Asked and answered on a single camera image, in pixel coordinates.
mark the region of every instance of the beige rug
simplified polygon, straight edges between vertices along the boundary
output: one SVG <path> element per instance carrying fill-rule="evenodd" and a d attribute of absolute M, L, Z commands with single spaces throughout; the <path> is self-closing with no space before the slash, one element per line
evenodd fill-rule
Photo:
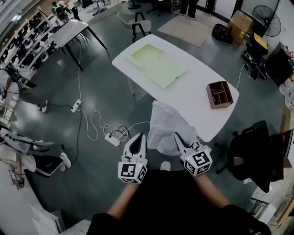
<path fill-rule="evenodd" d="M 158 31 L 200 47 L 211 35 L 212 28 L 187 17 L 176 16 L 161 26 Z"/>

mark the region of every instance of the wooden box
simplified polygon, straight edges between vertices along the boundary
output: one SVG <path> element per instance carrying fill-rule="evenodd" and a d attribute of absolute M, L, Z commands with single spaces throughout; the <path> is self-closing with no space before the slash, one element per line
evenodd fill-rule
<path fill-rule="evenodd" d="M 227 108 L 234 102 L 226 81 L 210 83 L 206 90 L 211 109 Z"/>

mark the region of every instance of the wall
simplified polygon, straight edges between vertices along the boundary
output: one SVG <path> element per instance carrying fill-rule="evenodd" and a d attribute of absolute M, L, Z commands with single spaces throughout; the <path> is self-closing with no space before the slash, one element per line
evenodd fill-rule
<path fill-rule="evenodd" d="M 253 9 L 258 5 L 265 5 L 271 9 L 275 9 L 278 0 L 244 0 L 241 10 L 252 15 Z"/>
<path fill-rule="evenodd" d="M 264 38 L 273 48 L 281 41 L 289 47 L 289 50 L 294 50 L 294 5 L 290 0 L 281 0 L 276 12 L 282 25 L 280 34 L 276 37 Z"/>
<path fill-rule="evenodd" d="M 40 203 L 26 178 L 21 190 L 11 185 L 7 169 L 0 162 L 0 230 L 5 235 L 37 235 L 29 204 L 40 206 Z"/>

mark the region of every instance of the gray concrete floor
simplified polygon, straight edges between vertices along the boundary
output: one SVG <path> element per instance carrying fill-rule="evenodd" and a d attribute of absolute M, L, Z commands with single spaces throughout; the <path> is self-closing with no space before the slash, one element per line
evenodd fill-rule
<path fill-rule="evenodd" d="M 138 11 L 144 12 L 145 18 L 151 20 L 153 34 L 193 55 L 233 86 L 237 86 L 240 69 L 244 64 L 241 57 L 244 45 L 229 45 L 209 37 L 197 48 L 156 31 L 176 15 L 167 12 L 163 12 L 161 17 L 157 16 L 157 12 L 148 15 L 146 11 L 149 8 L 150 4 L 143 4 Z M 111 64 L 112 60 L 131 44 L 130 32 L 123 27 L 116 14 L 91 25 L 91 28 L 104 42 L 108 51 L 106 52 L 92 35 L 86 35 L 87 40 L 82 43 L 81 54 L 81 65 L 85 70 L 80 73 L 83 110 L 88 117 L 93 111 L 100 111 L 103 125 L 119 123 L 129 127 L 134 123 L 150 120 L 153 98 L 144 96 L 144 91 L 140 89 L 137 90 L 136 97 L 132 97 L 126 77 Z M 74 41 L 70 46 L 78 58 L 79 43 Z M 61 50 L 49 57 L 32 81 L 38 84 L 34 93 L 50 103 L 72 106 L 79 98 L 78 68 L 69 54 L 64 55 Z M 233 114 L 209 143 L 213 148 L 211 156 L 214 163 L 208 175 L 234 204 L 244 207 L 256 185 L 244 185 L 234 179 L 227 170 L 216 175 L 215 170 L 224 164 L 226 157 L 214 148 L 213 143 L 229 145 L 234 131 L 241 131 L 260 120 L 267 121 L 272 127 L 272 133 L 277 132 L 282 119 L 283 97 L 273 81 L 252 80 L 245 69 L 238 90 L 240 96 Z M 56 144 L 64 143 L 66 153 L 74 161 L 79 119 L 80 113 L 72 114 L 66 107 L 51 107 L 43 114 L 33 105 L 20 101 L 13 116 L 12 128 L 30 138 L 53 141 Z M 98 115 L 94 116 L 94 123 L 99 126 Z M 148 130 L 149 126 L 143 124 L 134 127 L 130 133 L 148 134 Z M 73 166 L 65 172 L 55 172 L 49 179 L 32 174 L 33 184 L 42 201 L 49 211 L 61 209 L 67 227 L 82 219 L 91 220 L 95 213 L 107 212 L 124 187 L 117 179 L 117 164 L 124 144 L 114 147 L 104 140 L 102 129 L 99 128 L 98 131 L 98 140 L 89 140 L 83 117 L 79 136 L 79 158 Z M 95 137 L 92 127 L 89 128 L 89 135 Z M 50 153 L 58 155 L 60 149 L 56 148 Z M 148 151 L 147 157 L 150 168 L 159 169 L 161 162 L 168 160 L 172 163 L 171 170 L 182 169 L 176 157 L 164 156 L 152 150 Z"/>

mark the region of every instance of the standing fan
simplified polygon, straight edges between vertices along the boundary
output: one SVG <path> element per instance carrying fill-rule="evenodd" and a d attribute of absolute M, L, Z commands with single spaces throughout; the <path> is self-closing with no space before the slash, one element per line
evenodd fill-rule
<path fill-rule="evenodd" d="M 266 36 L 276 37 L 280 34 L 282 29 L 280 19 L 271 8 L 264 5 L 256 6 L 252 16 L 255 20 L 254 24 L 262 25 L 260 27 Z"/>

